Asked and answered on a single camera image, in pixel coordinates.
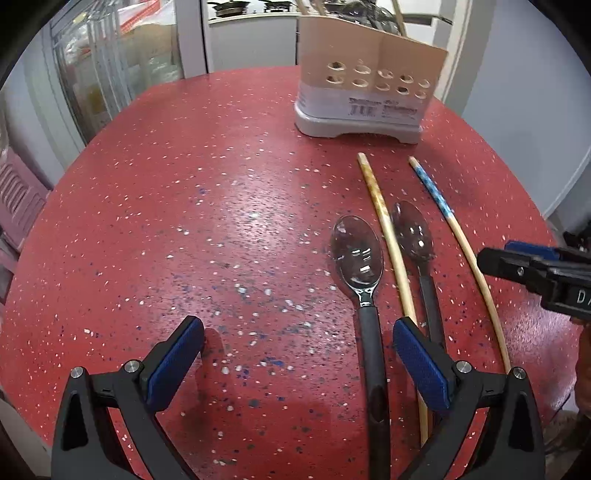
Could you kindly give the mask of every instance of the red tabletop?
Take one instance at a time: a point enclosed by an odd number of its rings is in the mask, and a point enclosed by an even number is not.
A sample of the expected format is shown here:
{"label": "red tabletop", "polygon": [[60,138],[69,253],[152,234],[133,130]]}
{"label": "red tabletop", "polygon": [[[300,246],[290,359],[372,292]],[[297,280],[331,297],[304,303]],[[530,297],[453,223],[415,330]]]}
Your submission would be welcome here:
{"label": "red tabletop", "polygon": [[[358,151],[367,153],[388,203],[412,201],[430,222],[450,355],[502,371],[469,266],[407,157],[437,182],[476,250],[509,239],[552,243],[524,189],[436,100],[416,146],[374,135],[301,135],[297,82],[298,70],[282,67],[154,87],[62,178],[25,245],[0,337],[1,382],[46,441],[73,367],[118,369],[195,314],[206,326],[203,360],[159,418],[198,476],[366,478],[354,309],[328,267],[340,215],[360,215],[379,232]],[[376,305],[394,477],[417,453],[418,415],[414,387],[391,349],[401,307],[386,262]],[[548,421],[574,383],[577,329],[525,289],[489,282],[512,361],[527,370]],[[418,294],[415,305],[422,316]],[[483,419],[475,418],[456,476]]]}

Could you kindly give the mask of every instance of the glass door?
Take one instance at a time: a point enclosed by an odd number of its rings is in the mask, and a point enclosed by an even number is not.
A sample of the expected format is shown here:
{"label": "glass door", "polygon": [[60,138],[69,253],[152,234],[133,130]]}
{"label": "glass door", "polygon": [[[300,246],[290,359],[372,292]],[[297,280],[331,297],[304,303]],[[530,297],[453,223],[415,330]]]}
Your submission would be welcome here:
{"label": "glass door", "polygon": [[183,78],[174,0],[80,0],[51,25],[63,92],[88,143],[153,85]]}

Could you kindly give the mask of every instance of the gray base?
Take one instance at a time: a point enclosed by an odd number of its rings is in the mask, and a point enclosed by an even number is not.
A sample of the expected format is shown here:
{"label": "gray base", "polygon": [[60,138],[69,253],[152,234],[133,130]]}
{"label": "gray base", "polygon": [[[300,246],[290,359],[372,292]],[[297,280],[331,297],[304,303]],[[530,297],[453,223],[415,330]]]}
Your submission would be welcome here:
{"label": "gray base", "polygon": [[415,127],[386,122],[317,118],[302,112],[297,102],[294,109],[296,127],[309,137],[334,138],[343,134],[382,134],[397,138],[401,143],[416,144],[421,140],[423,132],[423,127],[420,125]]}

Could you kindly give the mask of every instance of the wooden chopstick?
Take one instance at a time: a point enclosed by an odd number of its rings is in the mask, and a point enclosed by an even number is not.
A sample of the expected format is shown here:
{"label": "wooden chopstick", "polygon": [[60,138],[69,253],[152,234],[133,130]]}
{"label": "wooden chopstick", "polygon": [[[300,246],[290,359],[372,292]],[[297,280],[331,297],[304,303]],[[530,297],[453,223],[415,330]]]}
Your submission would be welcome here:
{"label": "wooden chopstick", "polygon": [[402,10],[398,0],[392,0],[392,8],[394,9],[394,15],[396,16],[396,23],[398,24],[398,30],[403,37],[408,37],[406,33],[406,25],[404,24],[404,17],[402,16]]}
{"label": "wooden chopstick", "polygon": [[323,0],[314,0],[314,6],[316,7],[316,10],[318,10],[319,15],[326,17],[326,7],[324,6]]}
{"label": "wooden chopstick", "polygon": [[[402,311],[407,317],[417,324],[417,314],[414,311],[413,294],[410,291],[410,285],[408,283],[408,275],[406,268],[404,267],[404,260],[402,259],[402,252],[396,240],[394,232],[394,225],[390,219],[386,202],[382,196],[382,192],[379,189],[378,181],[374,176],[374,172],[371,169],[371,165],[364,153],[357,154],[357,160],[363,172],[365,184],[368,187],[369,194],[371,195],[374,203],[376,214],[378,215],[379,223],[382,226],[382,232],[388,246],[388,253],[390,261],[394,268],[394,274],[396,276],[396,283],[398,284],[398,292],[400,294],[400,302],[402,304]],[[421,394],[417,392],[418,398],[418,420],[421,429],[421,445],[424,445],[429,437],[429,422],[428,422],[428,411],[425,401]]]}
{"label": "wooden chopstick", "polygon": [[505,367],[505,373],[509,373],[509,370],[511,370],[511,360],[509,359],[509,351],[507,350],[507,344],[505,342],[505,334],[503,333],[503,327],[501,326],[499,314],[496,311],[495,302],[492,299],[491,291],[488,288],[486,279],[484,278],[484,275],[482,274],[480,268],[478,268],[478,265],[476,263],[476,256],[474,255],[474,251],[472,250],[472,247],[470,246],[470,243],[468,242],[466,235],[464,235],[462,227],[457,222],[456,217],[453,214],[451,208],[449,208],[449,205],[441,195],[439,189],[433,183],[431,177],[429,177],[427,172],[423,170],[420,163],[413,156],[410,156],[408,158],[408,162],[411,164],[414,171],[417,173],[418,177],[423,182],[423,185],[425,185],[426,189],[433,197],[433,200],[435,200],[435,203],[441,210],[441,213],[445,217],[445,220],[447,220],[447,223],[452,229],[452,232],[456,237],[458,243],[460,244],[460,247],[462,247],[464,256],[468,260],[468,264],[472,269],[472,274],[476,279],[476,283],[478,283],[480,293],[482,293],[482,297],[484,298],[486,308],[488,309],[488,313],[491,317],[492,326],[495,329],[496,340],[499,343],[499,349],[501,350],[501,358],[503,360],[503,366]]}
{"label": "wooden chopstick", "polygon": [[297,4],[297,9],[300,11],[300,13],[302,15],[310,15],[310,12],[308,12],[308,9],[304,5],[304,1],[303,0],[295,0],[295,2]]}

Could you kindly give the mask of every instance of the chair backrest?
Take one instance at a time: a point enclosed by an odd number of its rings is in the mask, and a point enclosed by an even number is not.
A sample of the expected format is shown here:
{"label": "chair backrest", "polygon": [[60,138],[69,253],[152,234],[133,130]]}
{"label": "chair backrest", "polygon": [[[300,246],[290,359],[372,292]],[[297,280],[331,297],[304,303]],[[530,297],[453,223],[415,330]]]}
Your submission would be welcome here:
{"label": "chair backrest", "polygon": [[18,251],[44,207],[49,190],[8,148],[0,164],[0,226],[6,239]]}

